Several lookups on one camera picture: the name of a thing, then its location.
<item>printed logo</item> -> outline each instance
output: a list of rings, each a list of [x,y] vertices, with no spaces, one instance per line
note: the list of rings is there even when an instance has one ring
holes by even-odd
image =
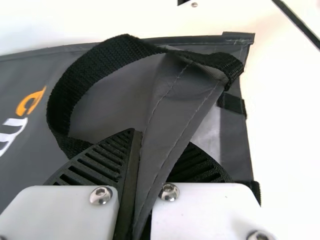
[[[34,92],[28,96],[26,96],[17,106],[15,113],[18,117],[23,117],[24,115],[29,115],[35,110],[38,103],[41,101],[45,91],[46,86],[41,90]],[[27,102],[31,101],[31,106],[26,109]],[[2,125],[4,126],[12,126],[12,127],[20,127],[20,129],[17,132],[14,133],[1,133],[0,132],[0,142],[4,143],[4,147],[0,149],[0,157],[8,150],[10,145],[14,142],[16,137],[22,133],[22,131],[26,128],[26,125],[28,123],[28,118],[25,117],[23,119],[21,118],[8,118]]]

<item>white plastic bracket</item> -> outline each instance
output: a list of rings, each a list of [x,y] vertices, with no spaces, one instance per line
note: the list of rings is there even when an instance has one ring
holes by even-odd
[[[158,198],[153,206],[151,240],[246,240],[254,231],[266,231],[252,191],[237,183],[174,183],[175,201]]]
[[[21,191],[0,215],[8,240],[112,240],[118,192],[103,205],[90,203],[98,186],[33,186]]]

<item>gray fabric panel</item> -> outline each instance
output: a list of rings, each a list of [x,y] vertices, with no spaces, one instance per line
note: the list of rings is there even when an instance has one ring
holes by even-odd
[[[249,44],[240,46],[232,55],[246,62]],[[242,97],[238,78],[227,93]],[[235,181],[254,179],[247,134],[246,118],[226,109],[220,110],[220,164]]]
[[[219,79],[169,54],[159,70],[140,155],[135,239],[174,164],[224,89]]]
[[[239,55],[243,47],[239,42],[234,44],[235,41],[228,42],[226,45],[221,36],[217,36],[218,42],[203,41],[197,44],[192,42],[194,37],[188,38],[190,38],[190,44],[175,42],[173,45],[193,52],[206,54],[226,52],[235,56]],[[6,119],[15,117],[18,103],[27,95],[47,85],[42,101],[33,113],[27,116],[29,121],[25,130],[0,158],[0,212],[22,189],[43,184],[67,161],[48,129],[45,120],[46,102],[53,86],[66,68],[94,45],[96,43],[76,44],[0,56],[0,133],[12,131],[12,129],[5,129],[1,124]],[[143,131],[148,120],[146,113],[150,107],[149,102],[146,103],[146,101],[151,99],[154,74],[159,70],[162,57],[157,55],[133,63],[94,85],[75,107],[71,118],[70,135],[95,143],[122,131],[127,126]],[[192,127],[193,121],[201,122],[200,119],[206,115],[213,102],[215,101],[208,98],[190,122]],[[203,121],[202,124],[207,124],[204,128],[199,128],[203,129],[203,134],[208,132],[206,129],[219,128],[218,125],[216,126],[218,119],[211,119],[211,121],[209,118]],[[218,143],[214,147],[204,141],[202,144],[200,147],[209,153],[210,150],[219,148]],[[180,147],[179,141],[176,147],[181,148],[181,151],[184,149]]]
[[[212,106],[191,138],[191,142],[204,150],[221,165],[220,111],[220,107],[216,105]]]
[[[64,53],[0,61],[0,133],[17,132],[15,127],[5,129],[2,125],[8,118],[28,118],[23,132],[0,158],[0,213],[21,190],[43,184],[67,162],[48,128],[46,105],[57,80],[79,56]],[[44,86],[47,89],[34,111],[29,115],[16,115],[20,101]]]

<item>black strap tab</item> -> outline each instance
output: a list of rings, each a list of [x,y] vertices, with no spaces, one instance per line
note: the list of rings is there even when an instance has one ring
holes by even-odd
[[[222,109],[226,109],[237,114],[242,114],[247,118],[245,101],[240,97],[223,92],[216,102],[216,105]]]

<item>stitching seam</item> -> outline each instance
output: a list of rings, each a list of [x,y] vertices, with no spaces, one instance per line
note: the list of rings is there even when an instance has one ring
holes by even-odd
[[[207,99],[211,96],[211,94],[212,94],[212,93],[214,92],[214,90],[217,88],[218,84],[219,84],[219,81],[218,81],[218,82],[216,83],[216,85],[213,87],[213,89],[211,90],[211,92],[209,93],[209,95],[203,100],[203,102],[200,104],[200,106],[195,110],[193,116],[191,117],[191,119],[189,120],[189,122],[187,123],[187,125],[185,126],[185,128],[183,129],[181,135],[178,137],[178,139],[177,139],[176,142],[174,143],[174,146],[173,146],[172,149],[170,150],[169,154],[166,156],[166,159],[163,161],[163,163],[162,163],[162,165],[161,165],[161,167],[160,167],[160,170],[162,169],[162,167],[163,167],[164,164],[166,163],[167,159],[169,158],[169,156],[170,156],[170,154],[172,153],[173,149],[176,147],[176,145],[177,145],[177,143],[179,142],[179,140],[180,140],[180,138],[182,137],[182,135],[185,133],[186,129],[188,128],[190,122],[191,122],[191,121],[193,120],[193,118],[195,117],[196,113],[197,113],[197,112],[199,111],[199,109],[203,106],[203,104],[207,101]],[[159,173],[160,173],[160,171],[156,174],[156,176],[155,176],[155,178],[154,178],[154,180],[153,180],[153,183],[152,183],[151,187],[150,187],[149,190],[148,190],[148,194],[147,194],[147,196],[146,196],[146,199],[148,199],[149,194],[150,194],[151,189],[152,189],[152,186],[155,184],[155,181],[156,181]],[[146,202],[144,202],[143,205],[142,205],[142,207],[141,207],[141,210],[140,210],[140,212],[139,212],[139,214],[138,214],[137,220],[138,220],[138,219],[140,218],[140,216],[141,216],[141,212],[143,211],[143,208],[144,208],[144,206],[145,206],[145,203],[146,203]]]

